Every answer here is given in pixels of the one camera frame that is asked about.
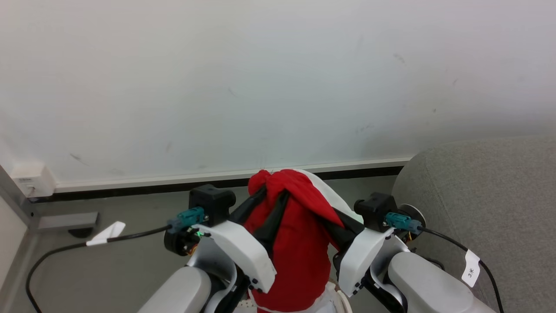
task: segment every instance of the cable connector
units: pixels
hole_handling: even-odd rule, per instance
[[[178,214],[175,218],[168,220],[168,225],[172,228],[169,233],[177,233],[180,230],[206,221],[205,210],[201,207],[191,208]]]
[[[390,227],[403,229],[416,235],[421,233],[421,230],[419,229],[421,222],[416,219],[412,219],[409,216],[390,212],[386,214],[386,223]]]

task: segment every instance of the gray upholstered fabric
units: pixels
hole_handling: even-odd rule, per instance
[[[415,156],[393,195],[427,226],[470,248],[496,278],[506,312],[556,312],[556,137],[461,141]],[[417,253],[461,277],[464,252],[429,234]],[[498,310],[488,276],[475,295]]]

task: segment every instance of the white baseboard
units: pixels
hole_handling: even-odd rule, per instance
[[[382,168],[382,167],[398,167],[403,166],[411,158],[394,158],[382,160],[367,160],[357,162],[341,162],[329,164],[314,164],[304,165],[295,168],[304,169],[312,173],[321,172],[337,172],[341,170],[354,170],[354,169],[369,169],[369,168]],[[269,172],[276,172],[283,168],[269,168]],[[163,177],[150,177],[150,178],[130,178],[121,180],[107,180],[104,182],[84,182],[84,183],[58,183],[56,184],[55,193],[62,192],[76,192],[76,191],[89,191],[89,190],[103,190],[115,188],[131,188],[131,187],[146,187],[156,185],[169,185],[169,184],[183,184],[183,183],[197,183],[207,182],[210,180],[229,180],[249,178],[257,173],[260,169],[251,170],[238,170],[232,172],[218,172],[218,173],[205,173],[205,174],[189,174],[189,175],[173,175]]]

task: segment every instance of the red fabric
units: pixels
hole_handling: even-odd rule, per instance
[[[323,292],[330,274],[327,249],[330,238],[315,214],[343,226],[328,201],[309,178],[291,169],[270,174],[261,170],[249,180],[249,194],[264,184],[267,194],[245,223],[253,233],[270,214],[280,193],[291,196],[276,241],[273,264],[277,275],[268,294],[253,291],[255,302],[270,310],[301,311],[309,308]]]

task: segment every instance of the wall socket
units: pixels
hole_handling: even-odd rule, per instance
[[[27,198],[51,196],[56,188],[54,176],[43,163],[16,164],[10,177]]]

